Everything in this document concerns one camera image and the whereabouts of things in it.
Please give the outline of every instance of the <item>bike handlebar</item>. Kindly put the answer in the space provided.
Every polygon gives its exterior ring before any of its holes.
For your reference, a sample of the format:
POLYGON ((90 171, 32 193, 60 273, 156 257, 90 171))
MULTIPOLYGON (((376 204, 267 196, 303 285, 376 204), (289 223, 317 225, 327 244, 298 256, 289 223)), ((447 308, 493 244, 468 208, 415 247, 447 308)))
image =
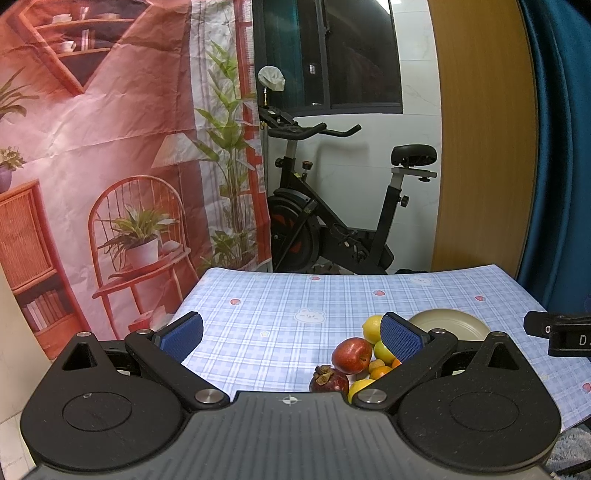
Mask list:
POLYGON ((331 137, 346 138, 355 135, 361 130, 361 125, 355 125, 346 132, 339 132, 337 130, 328 130, 326 124, 315 125, 310 128, 300 127, 299 125, 289 125, 288 127, 270 128, 268 130, 269 137, 283 138, 285 140, 306 140, 316 134, 329 135, 331 137))
POLYGON ((322 135, 330 135, 331 137, 350 137, 351 135, 355 135, 359 130, 361 130, 361 125, 355 125, 353 128, 349 128, 346 132, 338 132, 336 130, 324 130, 320 132, 322 135))
POLYGON ((267 134, 269 137, 283 138, 285 140, 305 140, 306 138, 324 132, 326 130, 326 124, 321 123, 310 128, 299 127, 298 130, 300 131, 297 132, 290 131, 289 129, 270 128, 267 134))

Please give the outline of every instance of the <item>window frame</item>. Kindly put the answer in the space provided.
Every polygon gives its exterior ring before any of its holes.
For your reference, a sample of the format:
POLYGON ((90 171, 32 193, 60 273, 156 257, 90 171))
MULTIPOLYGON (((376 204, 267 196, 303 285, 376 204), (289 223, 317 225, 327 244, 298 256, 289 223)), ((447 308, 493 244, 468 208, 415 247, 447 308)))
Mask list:
MULTIPOLYGON (((324 0, 314 0, 316 5, 316 21, 319 36, 320 46, 320 60, 322 68, 322 83, 324 104, 317 106, 302 106, 294 108, 286 108, 285 111, 292 116, 316 116, 316 115, 340 115, 347 113, 402 113, 402 73, 400 68, 400 55, 398 50, 398 38, 396 35, 396 26, 394 24, 394 12, 392 10, 392 2, 388 0, 390 7, 390 22, 392 23, 392 35, 394 36, 394 46, 396 48, 396 60, 398 62, 398 79, 400 84, 400 101, 399 102, 371 102, 371 103, 330 103, 330 70, 328 61, 328 45, 326 33, 326 15, 324 0)), ((267 62, 267 47, 265 40, 265 12, 262 0, 252 0, 252 20, 254 26, 254 42, 255 42, 255 74, 267 62)), ((256 80, 256 92, 258 98, 263 98, 263 86, 261 82, 256 80)))

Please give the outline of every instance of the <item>blue gripper pad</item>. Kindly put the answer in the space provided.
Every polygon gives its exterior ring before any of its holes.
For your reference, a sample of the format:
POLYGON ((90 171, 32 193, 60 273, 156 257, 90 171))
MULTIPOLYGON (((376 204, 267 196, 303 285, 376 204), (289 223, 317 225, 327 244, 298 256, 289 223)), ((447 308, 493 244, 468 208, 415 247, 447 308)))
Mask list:
POLYGON ((203 319, 189 312, 156 332, 154 344, 181 363, 203 339, 203 319))
POLYGON ((380 335, 382 343, 401 362, 411 358, 431 339, 428 333, 393 312, 383 316, 380 335))

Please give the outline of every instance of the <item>white flower pot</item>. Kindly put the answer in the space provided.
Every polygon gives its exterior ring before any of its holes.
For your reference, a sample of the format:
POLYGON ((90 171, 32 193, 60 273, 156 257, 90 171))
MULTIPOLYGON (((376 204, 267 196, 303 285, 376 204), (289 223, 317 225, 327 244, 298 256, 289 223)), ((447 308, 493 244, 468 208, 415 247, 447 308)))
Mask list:
POLYGON ((136 270, 158 261, 158 239, 125 251, 125 258, 136 270))

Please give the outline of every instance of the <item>gray rug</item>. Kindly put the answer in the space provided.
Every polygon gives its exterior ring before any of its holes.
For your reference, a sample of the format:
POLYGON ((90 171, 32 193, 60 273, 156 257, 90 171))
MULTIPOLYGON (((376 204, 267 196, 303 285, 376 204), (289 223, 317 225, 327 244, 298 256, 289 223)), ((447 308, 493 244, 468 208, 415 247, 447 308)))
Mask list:
MULTIPOLYGON (((591 459, 591 432, 585 426, 568 429, 564 432, 546 464, 552 471, 562 470, 577 463, 591 459)), ((575 476, 557 476, 561 480, 591 480, 591 471, 575 476)))

